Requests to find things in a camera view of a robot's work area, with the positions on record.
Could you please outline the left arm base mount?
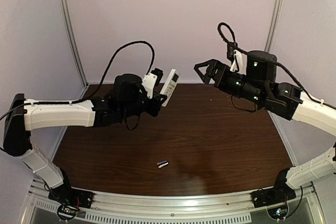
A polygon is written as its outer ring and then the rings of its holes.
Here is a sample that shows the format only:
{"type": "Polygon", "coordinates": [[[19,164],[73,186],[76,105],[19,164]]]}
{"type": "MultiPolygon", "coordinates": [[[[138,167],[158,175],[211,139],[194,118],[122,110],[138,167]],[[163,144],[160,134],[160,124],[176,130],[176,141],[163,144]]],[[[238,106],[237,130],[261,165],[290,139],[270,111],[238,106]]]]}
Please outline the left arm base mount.
{"type": "Polygon", "coordinates": [[[48,198],[60,204],[56,210],[58,218],[68,223],[76,217],[80,208],[91,208],[94,193],[73,188],[65,171],[63,169],[60,171],[63,175],[63,184],[57,188],[50,188],[45,184],[45,189],[49,191],[48,198]]]}

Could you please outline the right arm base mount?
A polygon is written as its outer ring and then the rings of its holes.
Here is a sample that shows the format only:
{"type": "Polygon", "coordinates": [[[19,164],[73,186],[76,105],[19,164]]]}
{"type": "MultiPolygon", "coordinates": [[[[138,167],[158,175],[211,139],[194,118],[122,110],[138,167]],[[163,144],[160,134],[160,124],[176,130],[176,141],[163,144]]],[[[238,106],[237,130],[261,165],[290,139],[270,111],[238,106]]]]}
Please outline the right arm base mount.
{"type": "Polygon", "coordinates": [[[268,216],[275,221],[282,221],[287,218],[289,215],[288,201],[296,198],[295,190],[286,184],[288,171],[289,168],[286,168],[278,173],[273,187],[260,188],[250,193],[254,208],[281,204],[278,207],[267,209],[268,216]]]}

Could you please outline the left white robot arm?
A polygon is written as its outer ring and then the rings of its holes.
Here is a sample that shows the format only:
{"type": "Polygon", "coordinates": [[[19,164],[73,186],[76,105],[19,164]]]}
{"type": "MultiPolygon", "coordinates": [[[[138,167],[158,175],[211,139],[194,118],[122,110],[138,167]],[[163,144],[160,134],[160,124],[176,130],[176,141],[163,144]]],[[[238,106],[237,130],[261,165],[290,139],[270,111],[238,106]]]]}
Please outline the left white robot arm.
{"type": "Polygon", "coordinates": [[[164,89],[156,92],[155,87],[156,77],[152,74],[144,79],[123,74],[117,76],[112,90],[103,98],[36,101],[19,93],[2,116],[5,128],[1,151],[19,157],[51,189],[71,188],[65,171],[31,143],[31,131],[59,126],[106,127],[126,123],[129,117],[140,117],[143,112],[156,117],[171,95],[164,89]]]}

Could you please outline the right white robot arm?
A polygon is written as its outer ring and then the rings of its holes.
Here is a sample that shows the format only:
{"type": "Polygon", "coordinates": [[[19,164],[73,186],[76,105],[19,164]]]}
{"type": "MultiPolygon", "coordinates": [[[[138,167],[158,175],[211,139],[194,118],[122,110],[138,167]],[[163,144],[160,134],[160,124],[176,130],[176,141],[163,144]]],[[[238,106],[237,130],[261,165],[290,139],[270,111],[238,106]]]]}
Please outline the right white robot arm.
{"type": "MultiPolygon", "coordinates": [[[[335,107],[313,98],[296,78],[293,78],[295,84],[277,83],[277,67],[291,75],[275,55],[255,50],[247,53],[246,74],[216,59],[197,63],[194,70],[203,83],[213,80],[214,87],[252,102],[255,110],[265,109],[286,120],[303,122],[335,135],[335,107]]],[[[280,171],[274,187],[294,190],[332,173],[335,173],[335,146],[304,164],[280,171]]]]}

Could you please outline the white remote control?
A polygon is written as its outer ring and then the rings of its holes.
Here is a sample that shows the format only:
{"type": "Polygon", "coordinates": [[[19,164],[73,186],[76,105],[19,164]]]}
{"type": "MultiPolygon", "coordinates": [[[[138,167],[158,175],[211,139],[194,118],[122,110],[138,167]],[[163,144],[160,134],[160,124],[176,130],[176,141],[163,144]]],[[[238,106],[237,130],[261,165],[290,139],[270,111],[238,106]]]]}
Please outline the white remote control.
{"type": "Polygon", "coordinates": [[[179,80],[179,73],[177,72],[176,69],[172,69],[168,78],[166,79],[166,82],[164,83],[160,94],[166,96],[166,100],[163,102],[162,106],[166,107],[176,86],[177,86],[177,81],[179,80]]]}

